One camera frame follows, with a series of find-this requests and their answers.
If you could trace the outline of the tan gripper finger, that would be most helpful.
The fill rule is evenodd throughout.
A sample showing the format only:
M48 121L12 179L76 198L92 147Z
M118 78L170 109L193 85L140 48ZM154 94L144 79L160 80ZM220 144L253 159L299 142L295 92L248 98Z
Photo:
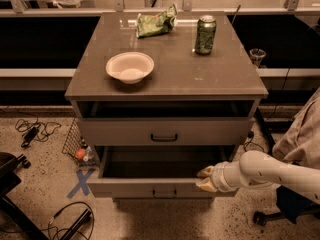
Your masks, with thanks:
M197 173L199 178L207 178L210 177L213 173L214 167L212 165L205 167Z
M218 189L214 186L210 178L205 178L196 183L196 186L206 192L215 193Z

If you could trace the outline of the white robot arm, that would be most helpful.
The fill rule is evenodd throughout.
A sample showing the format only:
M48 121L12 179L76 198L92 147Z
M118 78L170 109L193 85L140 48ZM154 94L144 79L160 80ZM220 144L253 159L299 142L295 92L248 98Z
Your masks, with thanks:
M320 203L320 171L283 163L266 153L248 151L238 161L221 162L198 172L196 186L207 192L232 192L238 188L276 183Z

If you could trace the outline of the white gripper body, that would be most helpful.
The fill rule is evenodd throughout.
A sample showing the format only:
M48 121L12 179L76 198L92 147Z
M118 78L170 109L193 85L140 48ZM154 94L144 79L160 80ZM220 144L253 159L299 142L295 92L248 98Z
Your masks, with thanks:
M220 192L227 193L234 191L234 188L231 187L225 178L224 173L226 172L225 168L227 166L227 162L218 163L214 166L211 180L216 189Z

